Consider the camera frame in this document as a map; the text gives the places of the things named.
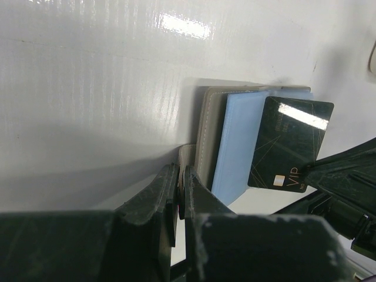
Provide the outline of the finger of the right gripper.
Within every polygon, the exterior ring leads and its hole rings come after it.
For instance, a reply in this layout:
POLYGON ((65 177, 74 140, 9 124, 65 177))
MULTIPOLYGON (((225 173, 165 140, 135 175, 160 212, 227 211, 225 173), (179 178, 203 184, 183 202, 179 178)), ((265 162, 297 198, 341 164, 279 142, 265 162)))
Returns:
POLYGON ((304 183, 363 212, 375 211, 375 140, 310 163, 304 183))

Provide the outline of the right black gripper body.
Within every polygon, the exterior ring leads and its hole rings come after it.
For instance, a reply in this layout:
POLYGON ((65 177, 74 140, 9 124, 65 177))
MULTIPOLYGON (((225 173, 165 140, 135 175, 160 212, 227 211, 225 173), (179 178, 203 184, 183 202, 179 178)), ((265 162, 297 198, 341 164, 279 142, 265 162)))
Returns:
POLYGON ((315 191, 276 213, 321 216, 337 233, 352 241, 353 251, 363 256, 375 255, 375 218, 328 194, 315 191))

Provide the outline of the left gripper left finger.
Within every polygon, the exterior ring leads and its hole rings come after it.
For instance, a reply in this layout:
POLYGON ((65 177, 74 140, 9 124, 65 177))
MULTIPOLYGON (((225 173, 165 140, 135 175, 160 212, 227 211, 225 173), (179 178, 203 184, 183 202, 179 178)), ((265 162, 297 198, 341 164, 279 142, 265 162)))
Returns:
POLYGON ((115 281, 169 281, 176 243, 179 167, 172 163, 116 210, 115 281))

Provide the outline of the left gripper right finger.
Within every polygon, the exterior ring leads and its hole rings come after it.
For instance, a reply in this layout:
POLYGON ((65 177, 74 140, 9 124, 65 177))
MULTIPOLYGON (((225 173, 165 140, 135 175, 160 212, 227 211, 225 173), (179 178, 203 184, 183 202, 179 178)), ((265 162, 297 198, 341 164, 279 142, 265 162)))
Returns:
POLYGON ((234 213, 201 182, 194 167, 183 171, 180 217, 185 221, 186 280, 214 281, 231 243, 223 235, 227 215, 234 213))

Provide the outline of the black VIP credit card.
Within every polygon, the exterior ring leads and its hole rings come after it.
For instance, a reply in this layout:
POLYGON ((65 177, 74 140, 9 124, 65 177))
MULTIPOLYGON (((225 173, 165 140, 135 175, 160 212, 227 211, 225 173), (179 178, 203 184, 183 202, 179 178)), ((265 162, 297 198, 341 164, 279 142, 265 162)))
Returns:
POLYGON ((331 102, 267 97, 248 186, 304 193, 303 170, 317 160, 333 110, 331 102))

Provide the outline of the grey card holder wallet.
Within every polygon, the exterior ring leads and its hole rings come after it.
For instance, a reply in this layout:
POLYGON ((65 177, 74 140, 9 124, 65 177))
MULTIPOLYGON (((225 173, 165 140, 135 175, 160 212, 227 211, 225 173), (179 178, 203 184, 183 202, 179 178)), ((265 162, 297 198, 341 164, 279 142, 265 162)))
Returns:
POLYGON ((180 168, 193 166, 199 179, 226 206, 248 188, 251 163, 268 96, 312 100, 305 86, 207 88, 197 142, 179 149, 180 168))

